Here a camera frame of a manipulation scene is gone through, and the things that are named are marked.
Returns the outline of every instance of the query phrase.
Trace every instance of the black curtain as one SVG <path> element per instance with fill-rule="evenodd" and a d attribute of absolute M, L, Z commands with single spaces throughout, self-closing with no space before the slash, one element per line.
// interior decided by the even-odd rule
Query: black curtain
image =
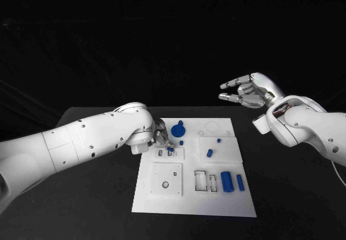
<path fill-rule="evenodd" d="M 253 72 L 346 111 L 344 2 L 45 4 L 0 10 L 2 141 L 70 107 L 237 106 L 220 85 Z"/>

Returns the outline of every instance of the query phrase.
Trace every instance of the black table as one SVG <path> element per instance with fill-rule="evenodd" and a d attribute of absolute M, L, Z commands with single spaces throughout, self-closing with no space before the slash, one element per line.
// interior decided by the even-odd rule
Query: black table
<path fill-rule="evenodd" d="M 58 127 L 116 107 L 73 107 Z M 149 107 L 159 118 L 231 118 L 257 218 L 133 213 L 140 155 L 130 146 L 52 175 L 0 215 L 0 239 L 345 239 L 346 188 L 306 143 L 289 148 L 243 106 Z M 341 175 L 345 167 L 338 165 Z"/>

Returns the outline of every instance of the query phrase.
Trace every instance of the small blue piece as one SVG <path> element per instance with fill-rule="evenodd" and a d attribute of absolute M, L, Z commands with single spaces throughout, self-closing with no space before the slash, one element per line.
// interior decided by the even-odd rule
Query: small blue piece
<path fill-rule="evenodd" d="M 211 158 L 211 157 L 212 157 L 212 154 L 214 154 L 214 150 L 210 149 L 210 150 L 208 150 L 208 154 L 207 154 L 207 156 Z"/>
<path fill-rule="evenodd" d="M 221 173 L 221 180 L 223 180 L 224 192 L 225 193 L 234 192 L 235 188 L 234 188 L 234 183 L 233 183 L 233 178 L 231 178 L 231 172 L 230 171 L 224 171 Z"/>
<path fill-rule="evenodd" d="M 186 134 L 186 128 L 184 127 L 182 120 L 179 121 L 178 125 L 172 127 L 171 132 L 176 138 L 181 138 Z"/>
<path fill-rule="evenodd" d="M 238 185 L 240 185 L 240 190 L 244 191 L 244 181 L 243 181 L 243 175 L 237 175 L 237 180 L 238 180 Z"/>

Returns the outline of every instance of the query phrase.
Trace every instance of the peg board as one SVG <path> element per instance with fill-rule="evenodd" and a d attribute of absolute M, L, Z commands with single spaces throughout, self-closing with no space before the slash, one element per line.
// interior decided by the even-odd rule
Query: peg board
<path fill-rule="evenodd" d="M 175 137 L 171 130 L 179 120 L 184 121 L 186 133 L 182 137 Z M 179 157 L 163 154 L 161 160 L 158 155 L 163 148 L 158 144 L 149 148 L 149 152 L 142 154 L 132 211 L 135 213 L 256 218 L 251 189 L 231 119 L 163 118 L 163 121 L 169 139 L 179 148 L 176 150 Z M 205 157 L 210 146 L 214 150 L 211 158 Z M 155 170 L 156 163 L 161 164 L 161 168 L 168 173 L 162 173 L 161 177 L 155 176 L 155 173 L 159 172 Z M 178 164 L 181 164 L 181 173 L 175 170 Z M 195 171 L 205 171 L 207 191 L 197 191 Z M 231 172 L 234 192 L 224 192 L 221 172 L 227 171 Z M 238 174 L 241 174 L 246 191 L 240 191 Z M 217 192 L 212 192 L 211 188 L 211 175 L 215 175 Z M 168 184 L 169 181 L 173 181 L 175 194 L 166 194 L 171 191 L 171 185 L 163 185 L 163 183 Z M 159 187 L 162 188 L 161 193 L 159 191 L 153 192 L 152 189 Z"/>

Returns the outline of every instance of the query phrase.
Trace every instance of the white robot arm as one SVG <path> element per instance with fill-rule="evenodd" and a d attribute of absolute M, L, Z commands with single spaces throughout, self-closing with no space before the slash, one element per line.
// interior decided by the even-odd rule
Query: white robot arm
<path fill-rule="evenodd" d="M 261 73 L 246 75 L 220 87 L 238 86 L 238 95 L 220 94 L 220 99 L 248 108 L 269 107 L 253 121 L 261 134 L 273 132 L 289 147 L 309 143 L 322 156 L 346 166 L 346 113 L 328 113 L 305 96 L 286 96 L 273 80 Z"/>
<path fill-rule="evenodd" d="M 158 143 L 173 148 L 166 124 L 148 106 L 133 102 L 50 131 L 0 142 L 0 213 L 13 199 L 52 174 L 116 151 L 132 153 Z"/>

